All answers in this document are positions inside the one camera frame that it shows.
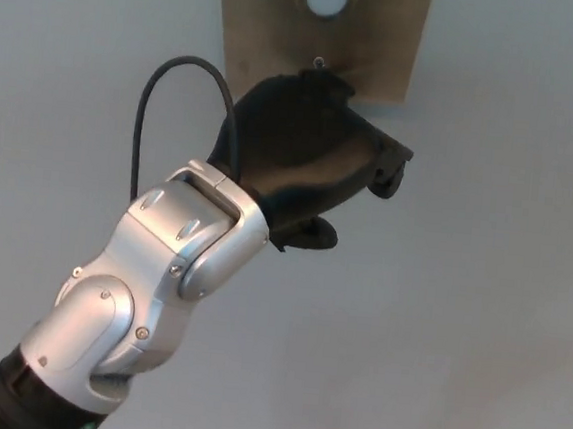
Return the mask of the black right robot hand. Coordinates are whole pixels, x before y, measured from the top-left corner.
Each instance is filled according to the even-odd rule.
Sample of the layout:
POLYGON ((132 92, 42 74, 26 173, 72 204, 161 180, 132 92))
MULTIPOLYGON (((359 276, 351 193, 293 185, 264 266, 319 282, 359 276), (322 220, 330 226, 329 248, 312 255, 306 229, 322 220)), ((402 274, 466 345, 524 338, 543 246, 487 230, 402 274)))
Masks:
POLYGON ((323 214, 368 189, 391 198, 413 151, 350 108, 354 89, 327 70, 266 78, 234 105, 238 183, 262 210, 270 241, 327 250, 323 214))

